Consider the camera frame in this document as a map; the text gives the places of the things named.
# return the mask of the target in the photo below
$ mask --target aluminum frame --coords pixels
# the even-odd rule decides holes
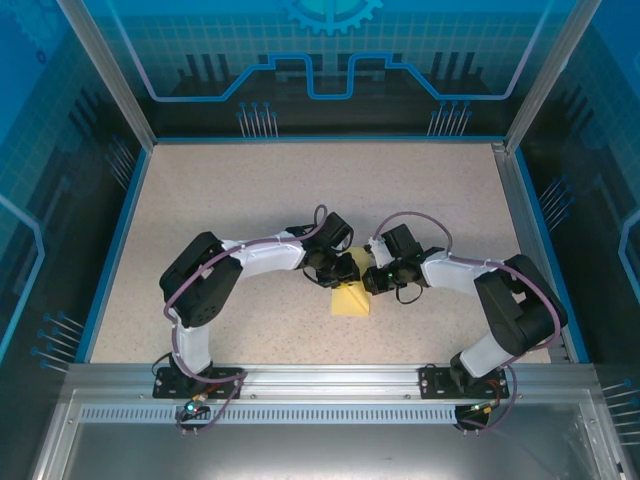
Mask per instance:
[[[569,57],[591,23],[602,0],[577,0],[547,59],[538,72],[531,90],[513,119],[506,135],[506,151],[513,154],[529,130]]]
[[[81,0],[57,0],[136,138],[148,153],[158,143],[98,26]]]
[[[67,467],[84,406],[145,407],[181,405],[181,401],[151,398],[151,365],[71,365],[54,413],[34,479],[61,479]],[[417,368],[420,365],[241,365],[248,371],[246,386],[235,405],[280,405],[299,411],[305,406],[453,405],[460,401],[421,400]],[[514,365],[518,377],[517,404],[579,405],[583,442],[589,445],[601,478],[618,479],[616,455],[608,442],[613,428],[592,365]]]
[[[511,219],[516,237],[518,238],[520,250],[533,260],[533,263],[538,267],[545,280],[558,292],[558,285],[556,284],[551,263],[544,248],[540,229],[538,228],[533,212],[533,206],[527,196],[522,172],[520,171],[515,155],[507,152],[504,144],[493,144],[493,152],[507,204],[509,205],[509,211],[511,212]],[[562,348],[566,349],[568,359],[575,363],[579,362],[569,326],[562,329],[562,338],[564,340],[564,347]],[[561,357],[562,354],[554,352],[553,356]]]

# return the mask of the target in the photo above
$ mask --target wire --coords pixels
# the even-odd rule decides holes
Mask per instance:
[[[459,262],[459,263],[464,263],[466,265],[471,265],[471,266],[474,266],[474,267],[487,266],[487,267],[491,267],[491,268],[497,268],[499,270],[502,270],[502,271],[505,271],[505,272],[509,273],[510,275],[513,275],[516,279],[520,280],[527,287],[529,287],[529,289],[540,299],[540,301],[543,303],[543,305],[547,308],[547,310],[549,311],[549,314],[551,315],[551,319],[553,320],[553,334],[551,335],[549,340],[547,340],[546,342],[541,343],[540,345],[536,345],[535,347],[531,348],[530,351],[532,351],[532,350],[542,350],[544,348],[548,348],[558,340],[558,338],[560,337],[560,331],[562,330],[562,327],[560,326],[560,316],[558,315],[558,312],[556,311],[555,307],[551,303],[551,300],[549,300],[547,298],[547,296],[544,294],[544,292],[535,283],[533,283],[525,275],[523,275],[522,273],[518,272],[514,268],[511,268],[511,267],[509,267],[507,265],[504,265],[502,263],[492,262],[490,260],[487,260],[487,261],[475,260],[475,259],[472,259],[472,258],[464,258],[464,257],[457,257],[455,255],[451,255],[451,248],[453,247],[453,236],[451,235],[451,232],[449,231],[449,229],[440,220],[432,217],[431,215],[427,215],[426,213],[421,213],[421,212],[414,212],[414,211],[411,211],[411,210],[394,213],[393,215],[390,215],[386,219],[384,219],[384,221],[380,224],[380,226],[378,227],[376,232],[373,234],[373,239],[375,240],[376,238],[378,238],[378,236],[380,235],[380,232],[382,231],[384,226],[390,220],[392,220],[392,219],[394,219],[396,217],[403,216],[403,215],[412,215],[412,216],[416,216],[416,217],[421,217],[421,218],[424,218],[426,220],[429,220],[432,223],[435,223],[438,227],[440,227],[440,229],[447,236],[448,242],[447,242],[447,250],[446,251],[447,251],[447,254],[449,255],[449,258],[451,260],[453,260],[455,262]],[[510,359],[507,362],[505,362],[502,366],[503,367],[507,366],[507,365],[515,362],[519,358],[520,357],[513,357],[512,359]]]
[[[154,370],[154,367],[155,367],[156,365],[158,365],[158,364],[159,364],[162,360],[164,360],[165,358],[169,358],[169,355],[171,355],[171,352],[167,352],[167,353],[165,353],[165,354],[164,354],[163,356],[161,356],[158,360],[156,360],[155,362],[153,362],[153,365],[151,365],[151,373],[153,373],[153,376],[154,376],[154,377],[158,374],[158,372],[156,372],[156,371]]]
[[[387,223],[389,223],[391,220],[393,220],[396,217],[402,217],[402,216],[405,216],[405,215],[414,216],[414,217],[422,217],[422,218],[425,218],[425,219],[429,220],[432,223],[435,223],[438,227],[440,227],[440,230],[442,230],[444,232],[444,234],[447,236],[447,253],[449,253],[451,251],[451,249],[453,248],[453,235],[451,235],[451,232],[449,231],[449,229],[447,227],[445,227],[444,223],[442,223],[437,218],[432,217],[431,215],[427,215],[426,213],[421,213],[421,212],[414,212],[412,210],[407,210],[407,211],[403,211],[403,212],[394,213],[393,215],[389,215],[387,218],[385,218],[382,221],[382,223],[380,224],[380,226],[376,230],[376,233],[373,234],[373,239],[375,240],[376,238],[378,238],[380,236],[380,232],[382,231],[382,229],[384,228],[384,226]]]
[[[322,218],[320,219],[320,221],[318,221],[318,212],[322,211]],[[241,245],[236,245],[235,247],[231,247],[228,250],[225,250],[224,252],[219,253],[218,255],[215,255],[213,258],[211,258],[210,260],[208,260],[207,262],[205,262],[203,265],[200,266],[200,268],[198,268],[180,287],[178,287],[178,289],[173,293],[173,295],[171,295],[171,297],[169,298],[169,300],[167,300],[167,303],[164,306],[163,309],[163,313],[164,316],[173,324],[173,327],[171,328],[171,353],[173,354],[173,359],[176,362],[176,364],[178,365],[178,367],[180,368],[180,370],[182,370],[182,372],[199,381],[202,383],[207,383],[207,384],[220,384],[220,383],[227,383],[227,382],[234,382],[237,380],[237,385],[236,387],[233,389],[233,391],[231,392],[231,394],[229,395],[229,398],[227,398],[227,401],[225,402],[225,404],[222,406],[222,408],[220,409],[220,411],[218,412],[218,414],[211,420],[211,422],[209,422],[205,427],[203,427],[202,429],[200,429],[200,431],[202,430],[207,430],[208,428],[210,428],[211,426],[213,426],[218,419],[220,418],[220,416],[224,413],[225,409],[227,408],[227,406],[229,405],[229,403],[231,402],[231,399],[235,396],[235,394],[240,390],[240,387],[242,386],[242,384],[244,383],[245,378],[247,377],[247,372],[243,372],[243,373],[239,373],[237,375],[231,375],[228,377],[223,377],[223,378],[216,378],[216,379],[211,379],[208,377],[203,377],[202,375],[198,375],[196,372],[192,371],[189,366],[184,362],[184,360],[182,360],[182,355],[180,354],[180,348],[178,345],[178,319],[176,316],[174,316],[171,312],[171,309],[173,308],[173,306],[175,305],[176,301],[180,298],[180,296],[191,286],[193,285],[193,283],[201,277],[201,275],[207,271],[209,268],[212,268],[216,263],[218,263],[219,261],[221,261],[222,259],[228,257],[229,255],[238,252],[244,248],[247,247],[252,247],[254,245],[262,245],[262,244],[267,244],[267,243],[294,243],[294,242],[302,242],[304,240],[307,240],[308,238],[313,237],[316,233],[318,233],[318,231],[320,231],[320,229],[324,226],[325,221],[327,220],[327,216],[329,215],[329,210],[327,209],[327,206],[324,204],[320,204],[318,205],[314,212],[313,212],[313,219],[314,219],[314,223],[315,223],[315,227],[309,231],[308,233],[305,233],[304,235],[301,235],[299,237],[286,237],[286,238],[280,238],[280,237],[272,237],[272,238],[260,238],[260,239],[256,239],[256,240],[251,240],[248,241],[244,244]],[[179,428],[182,428],[181,426],[181,414],[179,414],[179,416],[177,417],[177,421],[176,421],[176,425]]]
[[[227,407],[231,403],[231,400],[233,400],[233,397],[235,397],[236,394],[240,391],[240,388],[242,388],[243,384],[244,384],[244,379],[238,380],[238,384],[231,391],[231,393],[229,394],[229,397],[227,397],[227,399],[225,400],[225,402],[222,405],[222,407],[220,408],[220,410],[218,410],[218,413],[216,413],[216,415],[206,425],[204,425],[204,426],[202,426],[200,428],[194,428],[193,433],[197,435],[198,432],[205,432],[205,431],[209,430],[211,427],[213,427],[218,422],[218,420],[220,420],[220,417],[222,417],[222,415],[224,415],[224,412],[227,410]],[[176,415],[176,427],[178,427],[179,429],[181,429],[183,432],[186,433],[188,430],[186,428],[184,428],[184,424],[182,423],[182,417],[184,416],[184,414],[185,414],[185,410],[182,409]]]
[[[516,378],[516,372],[513,370],[513,367],[511,365],[507,365],[506,368],[507,368],[507,370],[509,370],[509,373],[511,373],[511,378],[512,378],[512,382],[513,382],[513,392],[511,393],[511,399],[509,400],[509,403],[507,404],[507,408],[502,413],[502,415],[500,415],[500,418],[498,418],[498,420],[493,422],[491,425],[487,425],[487,426],[484,426],[481,423],[475,422],[473,420],[461,420],[461,422],[468,423],[468,424],[474,425],[476,427],[478,425],[480,425],[482,427],[481,431],[490,432],[492,430],[495,430],[498,427],[498,425],[500,425],[502,422],[505,421],[505,419],[511,413],[511,410],[513,410],[513,405],[516,403],[516,398],[518,398],[518,379]]]
[[[304,268],[302,269],[302,274],[303,274],[303,275],[305,276],[305,278],[306,278],[307,280],[309,280],[310,282],[313,282],[313,283],[315,283],[316,285],[320,285],[320,282],[319,282],[317,279],[313,278],[311,275],[309,275],[309,274],[304,270]]]
[[[549,300],[547,296],[544,294],[544,292],[540,289],[540,287],[538,287],[535,283],[529,280],[529,278],[527,278],[525,275],[517,271],[515,268],[511,268],[502,263],[492,262],[489,260],[482,261],[482,260],[475,260],[471,258],[457,257],[455,255],[449,255],[449,258],[454,262],[464,263],[466,265],[471,265],[474,267],[480,267],[480,266],[486,265],[487,267],[497,268],[499,270],[507,272],[510,275],[513,275],[516,279],[520,280],[527,287],[529,287],[529,289],[540,299],[540,301],[544,304],[544,306],[547,307],[547,310],[551,315],[551,319],[553,320],[553,334],[551,335],[549,340],[541,343],[540,345],[536,345],[535,347],[531,348],[529,351],[542,350],[544,348],[548,348],[551,345],[553,345],[556,342],[556,340],[558,340],[558,338],[560,337],[560,331],[562,330],[562,327],[560,326],[560,316],[558,315],[558,312],[556,311],[555,307],[551,303],[551,300]],[[513,357],[511,360],[504,363],[503,366],[507,366],[515,362],[519,358],[520,357]]]
[[[407,302],[404,302],[404,301],[400,300],[400,285],[398,285],[396,283],[396,300],[398,300],[398,302],[400,302],[400,304],[402,304],[402,305],[411,305],[412,303],[417,302],[420,299],[420,297],[422,296],[422,292],[424,292],[424,288],[422,287],[422,285],[418,285],[418,286],[420,287],[420,293],[418,294],[418,296],[416,298],[414,298],[413,300],[409,300]]]

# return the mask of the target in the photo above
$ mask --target gear icon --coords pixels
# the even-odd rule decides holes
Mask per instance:
[[[382,0],[282,0],[289,20],[300,22],[300,28],[310,27],[314,34],[336,30],[346,34],[349,28],[360,28],[362,20],[371,20],[373,10],[382,7]]]

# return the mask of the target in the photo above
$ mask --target glass panel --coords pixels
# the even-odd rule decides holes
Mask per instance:
[[[618,433],[640,466],[638,3],[602,2],[522,151]]]
[[[0,464],[27,478],[140,145],[55,2],[0,2],[0,64]]]
[[[89,0],[159,136],[503,135],[573,0]]]
[[[186,439],[171,425],[81,425],[64,478],[604,478],[577,417],[520,405],[478,438],[452,425],[219,425]]]

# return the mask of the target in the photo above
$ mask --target perforated metal strip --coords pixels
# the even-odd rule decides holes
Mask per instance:
[[[189,423],[206,423],[212,412]],[[175,405],[88,405],[82,423],[170,424],[181,407]],[[453,424],[455,407],[449,405],[232,405],[223,424]]]

